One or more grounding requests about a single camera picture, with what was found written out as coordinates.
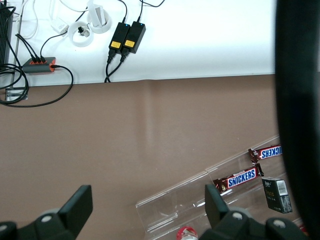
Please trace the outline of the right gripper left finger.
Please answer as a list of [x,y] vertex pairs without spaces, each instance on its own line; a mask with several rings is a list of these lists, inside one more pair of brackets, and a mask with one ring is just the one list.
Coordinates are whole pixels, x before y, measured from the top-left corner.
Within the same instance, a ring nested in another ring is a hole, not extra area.
[[93,211],[92,186],[81,185],[57,211],[39,216],[18,228],[13,221],[0,223],[2,240],[75,240]]

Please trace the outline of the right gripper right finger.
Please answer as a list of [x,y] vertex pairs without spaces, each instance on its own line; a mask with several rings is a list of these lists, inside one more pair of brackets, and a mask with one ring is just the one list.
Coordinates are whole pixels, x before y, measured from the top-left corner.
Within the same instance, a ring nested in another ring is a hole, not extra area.
[[264,224],[243,212],[230,210],[218,189],[205,186],[205,212],[211,228],[200,240],[307,240],[308,237],[292,221],[269,218]]

